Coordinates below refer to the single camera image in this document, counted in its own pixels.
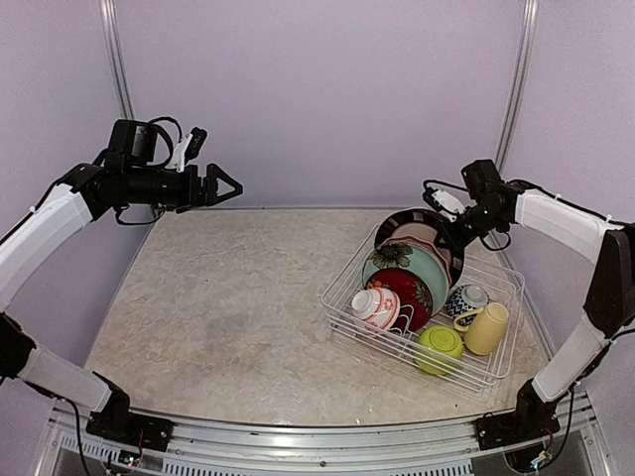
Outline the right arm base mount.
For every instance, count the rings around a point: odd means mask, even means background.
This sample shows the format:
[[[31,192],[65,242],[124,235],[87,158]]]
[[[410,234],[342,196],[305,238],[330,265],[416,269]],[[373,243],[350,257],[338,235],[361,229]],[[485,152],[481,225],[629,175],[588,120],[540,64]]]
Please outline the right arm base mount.
[[[514,412],[485,414],[474,422],[480,450],[489,450],[550,436],[557,433],[560,423],[555,416],[538,420],[520,420]]]

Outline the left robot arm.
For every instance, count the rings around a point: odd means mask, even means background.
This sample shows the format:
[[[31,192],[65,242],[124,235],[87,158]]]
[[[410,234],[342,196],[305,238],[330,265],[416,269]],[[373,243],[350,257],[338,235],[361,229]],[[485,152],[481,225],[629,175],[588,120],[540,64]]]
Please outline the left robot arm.
[[[139,430],[129,396],[106,378],[56,355],[27,335],[6,310],[31,276],[70,237],[108,211],[132,204],[165,213],[208,208],[242,194],[243,186],[216,164],[198,173],[207,134],[200,128],[172,139],[166,117],[117,120],[109,143],[90,164],[56,179],[40,201],[1,239],[1,375],[88,409],[120,441]]]

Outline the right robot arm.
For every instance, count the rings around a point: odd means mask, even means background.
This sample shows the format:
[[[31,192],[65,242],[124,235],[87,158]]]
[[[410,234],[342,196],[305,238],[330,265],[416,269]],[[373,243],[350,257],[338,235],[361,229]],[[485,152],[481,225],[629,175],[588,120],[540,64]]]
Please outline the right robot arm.
[[[572,254],[569,260],[556,260],[557,271],[544,273],[548,283],[562,278],[586,286],[568,292],[558,285],[553,292],[558,310],[568,308],[566,298],[578,298],[580,317],[547,365],[518,393],[507,429],[514,438],[527,440],[545,425],[553,405],[629,331],[634,321],[634,226],[525,179],[505,179],[489,159],[468,164],[460,175],[461,185],[437,179],[423,183],[424,201],[448,218],[438,237],[442,246],[458,253],[491,231],[517,226]]]

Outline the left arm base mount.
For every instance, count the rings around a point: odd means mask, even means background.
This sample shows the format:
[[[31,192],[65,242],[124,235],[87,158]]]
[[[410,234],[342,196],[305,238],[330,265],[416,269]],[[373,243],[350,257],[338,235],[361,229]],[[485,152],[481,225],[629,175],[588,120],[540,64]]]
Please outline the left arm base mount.
[[[133,413],[119,422],[93,414],[86,426],[88,434],[139,449],[160,452],[167,451],[173,429],[174,424],[168,419]]]

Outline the black rimmed beige plate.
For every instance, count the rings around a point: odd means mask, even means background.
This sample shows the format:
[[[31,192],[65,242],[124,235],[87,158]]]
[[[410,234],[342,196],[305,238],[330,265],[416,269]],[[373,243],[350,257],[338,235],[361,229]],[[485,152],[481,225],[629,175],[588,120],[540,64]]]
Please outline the black rimmed beige plate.
[[[444,234],[444,226],[449,220],[440,213],[426,208],[409,208],[397,211],[386,218],[379,226],[374,237],[374,247],[379,247],[387,238],[412,235],[434,242],[438,233]],[[454,287],[459,281],[463,265],[464,252],[452,251],[449,254],[450,273]]]

